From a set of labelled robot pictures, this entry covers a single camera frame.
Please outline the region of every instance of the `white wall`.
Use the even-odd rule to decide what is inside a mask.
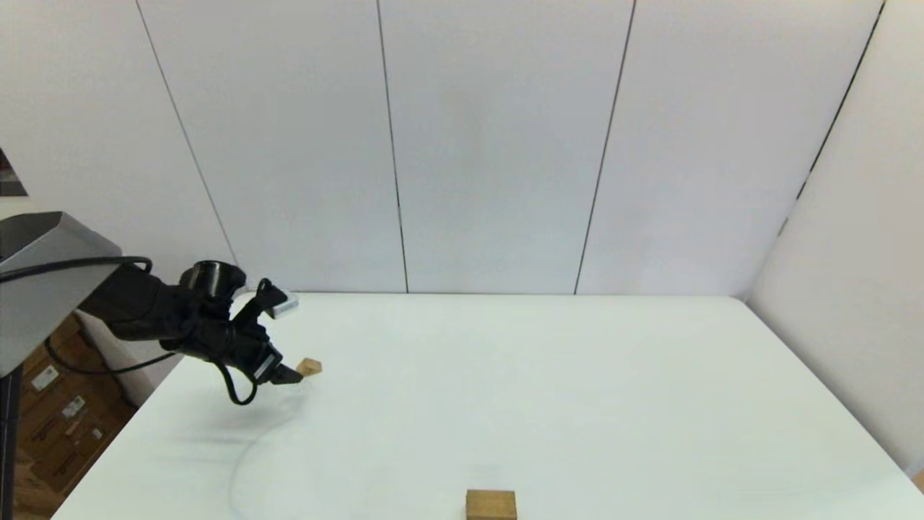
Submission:
[[[639,1],[577,291],[744,296],[880,6]]]
[[[31,200],[176,280],[231,261],[133,2],[0,2],[0,148]]]
[[[631,0],[382,0],[411,292],[574,291]]]
[[[888,0],[748,303],[909,472],[924,463],[924,3]]]
[[[249,285],[404,292],[376,3],[140,5]]]

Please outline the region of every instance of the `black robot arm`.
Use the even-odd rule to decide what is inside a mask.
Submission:
[[[218,367],[235,404],[248,404],[257,387],[297,383],[302,376],[282,364],[283,356],[257,322],[261,313],[284,303],[286,294],[263,279],[257,294],[232,319],[234,292],[247,276],[224,262],[198,262],[178,285],[131,264],[119,266],[79,308],[100,318],[122,340],[159,340],[172,353],[198,357]],[[239,370],[253,385],[241,400],[228,367]]]

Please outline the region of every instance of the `tabletop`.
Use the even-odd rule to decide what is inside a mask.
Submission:
[[[321,374],[241,407],[212,365],[183,360],[55,520],[459,520],[467,489],[515,491],[521,520],[924,518],[736,300],[299,299],[262,323]]]

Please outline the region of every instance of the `small wooden cube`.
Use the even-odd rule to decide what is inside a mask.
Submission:
[[[517,520],[513,491],[469,489],[465,497],[467,520]]]
[[[305,358],[301,360],[301,363],[295,367],[295,371],[301,374],[304,378],[308,376],[313,376],[318,372],[321,372],[321,362],[315,361],[313,359]]]

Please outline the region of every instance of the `black cable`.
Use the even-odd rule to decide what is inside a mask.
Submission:
[[[227,366],[217,361],[212,361],[212,363],[218,367],[218,371],[222,373],[222,378],[225,378],[225,388],[228,390],[228,397],[231,398],[231,402],[244,406],[245,404],[250,404],[250,402],[253,401],[253,398],[257,397],[257,383],[251,381],[250,384],[252,385],[252,388],[250,390],[250,395],[247,396],[247,399],[241,401],[237,396],[237,390],[234,388],[234,381],[231,380],[231,374],[228,372]]]
[[[84,368],[76,368],[75,366],[69,365],[65,360],[55,352],[55,349],[52,348],[51,338],[45,340],[45,351],[48,352],[48,357],[52,358],[55,363],[61,365],[65,369],[74,372],[75,374],[83,374],[84,376],[118,376],[119,374],[125,374],[127,372],[132,372],[145,366],[151,366],[155,363],[160,363],[168,357],[175,356],[176,353],[167,353],[154,359],[145,361],[144,363],[138,363],[137,365],[126,366],[125,368],[118,368],[115,370],[86,370]]]
[[[74,269],[76,267],[121,266],[123,264],[144,264],[145,273],[150,273],[152,267],[151,259],[144,256],[95,256],[91,258],[74,258],[73,260],[50,262],[48,264],[41,264],[40,266],[28,266],[7,271],[0,275],[0,283],[7,283],[15,279],[34,277],[54,271]]]

